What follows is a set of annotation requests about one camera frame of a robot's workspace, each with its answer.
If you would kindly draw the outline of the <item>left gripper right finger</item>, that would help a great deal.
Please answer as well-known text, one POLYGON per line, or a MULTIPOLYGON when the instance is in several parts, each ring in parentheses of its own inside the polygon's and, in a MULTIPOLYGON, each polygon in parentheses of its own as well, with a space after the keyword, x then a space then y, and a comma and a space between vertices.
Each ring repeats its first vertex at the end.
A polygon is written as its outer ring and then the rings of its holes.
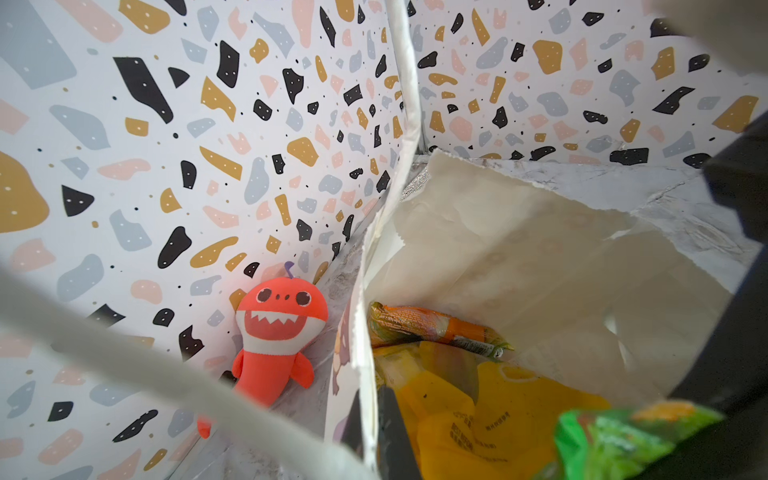
POLYGON ((384 480, 421 480, 422 476, 394 390, 383 386, 378 389, 377 395, 377 462, 380 477, 384 480))

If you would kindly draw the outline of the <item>white printed paper bag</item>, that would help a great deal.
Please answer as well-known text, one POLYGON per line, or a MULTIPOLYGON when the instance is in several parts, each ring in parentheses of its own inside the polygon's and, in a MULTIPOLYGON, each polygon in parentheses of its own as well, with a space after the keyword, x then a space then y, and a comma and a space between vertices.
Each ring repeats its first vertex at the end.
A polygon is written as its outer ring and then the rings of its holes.
POLYGON ((386 1, 5 1, 1 267, 217 379, 245 295, 329 303, 276 409, 339 439, 372 302, 487 324, 614 405, 669 394, 758 246, 701 164, 767 79, 650 1, 412 1, 430 153, 386 1))

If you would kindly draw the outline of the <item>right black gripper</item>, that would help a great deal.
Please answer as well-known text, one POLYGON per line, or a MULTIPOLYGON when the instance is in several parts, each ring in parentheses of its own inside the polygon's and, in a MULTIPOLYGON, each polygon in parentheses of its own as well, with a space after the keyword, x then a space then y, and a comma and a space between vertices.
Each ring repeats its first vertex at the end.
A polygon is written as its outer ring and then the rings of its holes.
MULTIPOLYGON (((703 168, 712 198, 767 242, 767 117, 761 115, 703 168)), ((651 465, 644 479, 767 476, 767 251, 756 260, 673 396, 719 410, 723 422, 651 465)))

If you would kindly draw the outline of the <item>yellow chips packet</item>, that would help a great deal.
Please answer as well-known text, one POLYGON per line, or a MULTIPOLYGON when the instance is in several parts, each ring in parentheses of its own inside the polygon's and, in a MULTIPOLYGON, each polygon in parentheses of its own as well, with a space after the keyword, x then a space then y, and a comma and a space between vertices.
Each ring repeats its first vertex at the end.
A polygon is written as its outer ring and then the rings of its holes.
POLYGON ((425 479, 531 479, 556 461, 559 416, 604 398, 461 348, 416 342, 373 351, 425 479))

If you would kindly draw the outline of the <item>green snack packet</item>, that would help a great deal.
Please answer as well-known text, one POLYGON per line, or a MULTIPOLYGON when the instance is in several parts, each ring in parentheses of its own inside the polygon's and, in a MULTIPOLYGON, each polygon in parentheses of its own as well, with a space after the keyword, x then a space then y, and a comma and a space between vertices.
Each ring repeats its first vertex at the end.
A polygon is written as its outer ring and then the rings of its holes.
POLYGON ((554 432, 555 460, 537 479, 632 479, 726 416, 689 401, 638 409, 570 410, 554 432))

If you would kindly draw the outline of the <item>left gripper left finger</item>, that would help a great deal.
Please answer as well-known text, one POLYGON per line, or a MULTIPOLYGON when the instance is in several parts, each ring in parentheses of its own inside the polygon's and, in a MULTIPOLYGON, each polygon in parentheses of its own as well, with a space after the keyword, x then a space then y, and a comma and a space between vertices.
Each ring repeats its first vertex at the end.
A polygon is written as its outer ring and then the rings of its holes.
POLYGON ((349 447, 357 456, 363 455, 364 441, 360 391, 355 393, 349 414, 346 417, 340 441, 343 445, 349 447))

